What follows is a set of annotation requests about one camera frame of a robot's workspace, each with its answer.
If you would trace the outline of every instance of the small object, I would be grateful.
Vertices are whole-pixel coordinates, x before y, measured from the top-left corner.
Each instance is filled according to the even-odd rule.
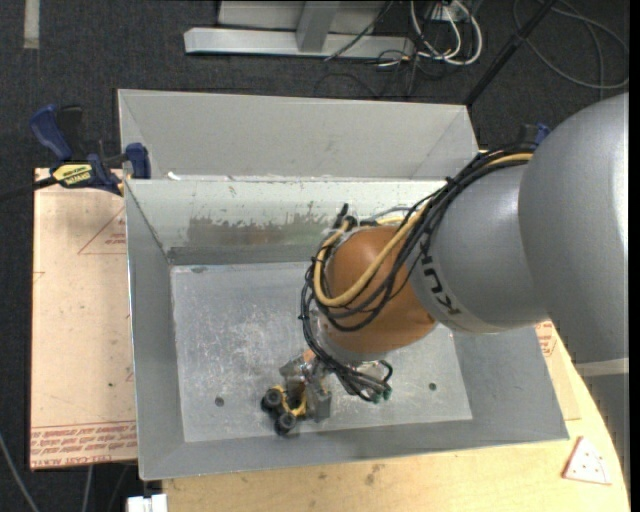
[[[133,496],[127,499],[127,512],[167,512],[166,494],[154,494],[150,498]]]
[[[269,389],[262,399],[267,409],[275,409],[282,404],[282,392],[278,389]]]
[[[281,414],[276,420],[276,432],[279,435],[288,434],[298,423],[297,418],[291,412]]]
[[[578,438],[562,478],[595,484],[611,484],[604,459],[595,446],[584,437]]]

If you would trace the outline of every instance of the cardboard sheet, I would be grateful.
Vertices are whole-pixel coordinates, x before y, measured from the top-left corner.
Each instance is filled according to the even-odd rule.
[[[32,469],[137,456],[124,200],[35,194]]]

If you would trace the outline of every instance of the yellow cable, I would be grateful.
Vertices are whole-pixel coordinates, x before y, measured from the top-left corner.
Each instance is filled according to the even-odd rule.
[[[514,161],[528,161],[531,159],[531,156],[532,156],[531,153],[517,153],[514,155],[503,156],[489,162],[488,164],[484,165],[480,169],[483,169],[489,165],[494,166],[494,165],[514,162]],[[322,244],[322,247],[320,248],[320,251],[318,251],[318,254],[316,256],[317,260],[320,260],[320,261],[316,261],[313,267],[313,288],[314,288],[313,291],[316,296],[316,300],[319,301],[324,306],[334,307],[334,308],[344,306],[345,304],[348,304],[349,302],[351,302],[364,289],[364,287],[367,285],[369,280],[378,271],[378,269],[382,265],[382,262],[389,255],[391,250],[398,244],[400,240],[404,238],[404,236],[414,226],[414,224],[418,221],[418,219],[420,219],[422,213],[424,213],[424,211],[427,209],[428,206],[429,206],[429,202],[425,203],[424,206],[420,209],[420,211],[416,215],[413,215],[407,221],[407,223],[396,232],[394,237],[391,240],[389,240],[387,245],[385,245],[382,251],[380,251],[376,259],[373,260],[373,262],[371,262],[371,264],[367,267],[367,269],[360,276],[360,278],[355,283],[353,283],[353,285],[348,290],[338,295],[337,297],[327,297],[322,291],[322,265],[320,264],[320,261],[324,259],[324,256],[327,253],[327,249],[329,249],[329,247],[331,247],[335,243],[335,241],[337,241],[347,229],[349,224],[348,222],[344,222],[340,227],[340,229],[336,233],[334,233],[331,237],[329,237],[324,244]]]
[[[376,223],[381,226],[385,224],[393,224],[395,222],[402,222],[404,217],[387,217],[386,219],[376,219]]]

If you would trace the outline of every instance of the cable bundle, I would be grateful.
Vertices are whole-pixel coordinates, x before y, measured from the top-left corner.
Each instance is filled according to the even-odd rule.
[[[312,258],[312,264],[306,272],[305,284],[300,296],[299,318],[303,322],[303,333],[309,348],[311,348],[329,372],[337,375],[349,393],[358,395],[363,400],[373,402],[379,400],[380,397],[388,398],[391,392],[388,383],[392,373],[391,366],[386,361],[378,361],[378,363],[385,366],[388,371],[383,379],[376,379],[357,371],[352,366],[342,364],[328,354],[318,343],[312,328],[312,303],[315,302],[318,311],[324,315],[336,329],[341,331],[353,332],[369,325],[376,319],[385,305],[406,286],[409,275],[416,267],[420,256],[428,253],[431,240],[449,204],[451,204],[466,187],[483,176],[498,169],[521,165],[527,162],[531,158],[531,155],[532,151],[530,146],[514,145],[476,156],[458,175],[454,178],[447,178],[446,185],[414,204],[407,211],[406,215],[400,218],[400,224],[393,238],[377,255],[360,278],[344,293],[333,297],[328,291],[325,278],[327,262],[330,260],[332,252],[337,248],[337,244],[343,235],[358,226],[358,221],[347,215],[348,207],[345,205],[345,208],[343,208],[343,211],[336,221],[336,230],[324,240],[319,251],[315,257]],[[376,216],[375,218],[365,220],[360,223],[360,225],[376,226],[381,223],[382,222],[378,220],[378,216]],[[418,244],[420,244],[418,255],[414,256],[413,261],[408,264],[409,272],[407,276],[394,291],[399,270],[403,265],[407,264],[412,254],[416,254]],[[362,297],[363,291],[380,269],[382,262],[396,246],[399,246],[400,250],[395,257],[391,270],[375,290],[370,292],[366,297]],[[340,323],[340,321],[345,318],[362,313],[365,313],[366,316],[354,325],[347,326],[344,325],[344,323]]]

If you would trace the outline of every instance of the metal stand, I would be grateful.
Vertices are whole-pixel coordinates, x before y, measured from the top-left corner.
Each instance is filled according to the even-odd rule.
[[[184,34],[187,54],[254,54],[329,57],[346,47],[354,34],[330,34],[340,2],[305,2],[293,31],[193,28]],[[375,59],[391,50],[411,52],[405,37],[362,36],[340,57]]]

